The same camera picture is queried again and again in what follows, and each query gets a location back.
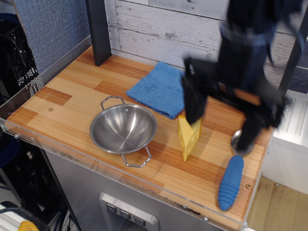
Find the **wooden cutting board surface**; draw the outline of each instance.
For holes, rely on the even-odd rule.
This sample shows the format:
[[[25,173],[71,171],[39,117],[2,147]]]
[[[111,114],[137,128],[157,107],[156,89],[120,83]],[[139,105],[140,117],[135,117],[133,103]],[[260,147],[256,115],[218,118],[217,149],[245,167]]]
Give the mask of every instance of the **wooden cutting board surface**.
[[[100,150],[91,141],[92,120],[102,111],[101,101],[110,95],[121,96],[126,103],[141,105],[126,95],[126,91],[146,76],[153,66],[117,56],[111,56],[100,67],[94,65],[92,48],[86,50],[34,97],[14,112],[8,121],[85,154],[76,155],[89,163],[98,160],[136,176],[135,184],[146,180],[162,190],[157,191],[171,201],[188,205],[187,212],[208,216],[213,223],[238,229],[225,216],[245,222],[250,200],[255,190],[260,167],[272,129],[263,130],[255,140],[252,153],[244,158],[243,178],[234,205],[228,211],[219,209],[217,198],[220,181],[233,152],[230,141],[242,128],[242,112],[209,97],[202,121],[201,136],[186,162],[183,161],[178,138],[177,118],[170,120],[149,109],[157,120],[157,132],[148,148],[152,159],[142,168],[129,168],[121,155]],[[253,102],[252,96],[239,94]],[[108,100],[104,106],[120,104]],[[145,149],[127,154],[130,164],[141,164],[147,157]]]

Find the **blue fabric wall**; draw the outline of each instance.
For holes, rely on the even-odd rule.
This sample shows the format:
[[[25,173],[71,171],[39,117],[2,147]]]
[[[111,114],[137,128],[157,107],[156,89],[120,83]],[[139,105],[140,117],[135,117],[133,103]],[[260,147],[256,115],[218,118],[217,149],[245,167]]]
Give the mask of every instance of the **blue fabric wall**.
[[[38,73],[90,35],[85,0],[13,0]]]

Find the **button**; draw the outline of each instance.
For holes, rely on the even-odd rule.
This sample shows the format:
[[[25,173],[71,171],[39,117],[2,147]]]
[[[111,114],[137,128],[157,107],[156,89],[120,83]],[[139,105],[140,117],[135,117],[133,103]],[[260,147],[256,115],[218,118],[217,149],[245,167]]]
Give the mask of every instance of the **button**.
[[[135,217],[135,222],[138,225],[145,226],[145,221],[142,220],[141,218]]]
[[[121,216],[130,220],[130,214],[128,212],[123,211],[122,209],[120,210]]]
[[[110,212],[116,213],[116,207],[114,207],[113,205],[108,204],[108,203],[106,203],[106,205],[107,205],[107,209],[108,209]]]

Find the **yellow cheese toy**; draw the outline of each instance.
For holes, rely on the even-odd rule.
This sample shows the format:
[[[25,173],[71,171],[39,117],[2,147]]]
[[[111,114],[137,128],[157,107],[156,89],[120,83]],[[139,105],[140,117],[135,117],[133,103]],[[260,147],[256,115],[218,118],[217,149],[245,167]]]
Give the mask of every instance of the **yellow cheese toy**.
[[[183,160],[186,162],[188,156],[196,145],[201,133],[201,118],[190,125],[184,115],[178,116],[178,134],[182,148]]]

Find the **blue towel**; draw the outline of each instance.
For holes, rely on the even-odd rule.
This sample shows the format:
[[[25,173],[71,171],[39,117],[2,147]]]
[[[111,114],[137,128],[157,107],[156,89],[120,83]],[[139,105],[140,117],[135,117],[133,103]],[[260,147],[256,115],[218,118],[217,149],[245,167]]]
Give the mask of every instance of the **blue towel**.
[[[169,119],[174,119],[184,109],[182,76],[184,72],[159,62],[126,94]]]

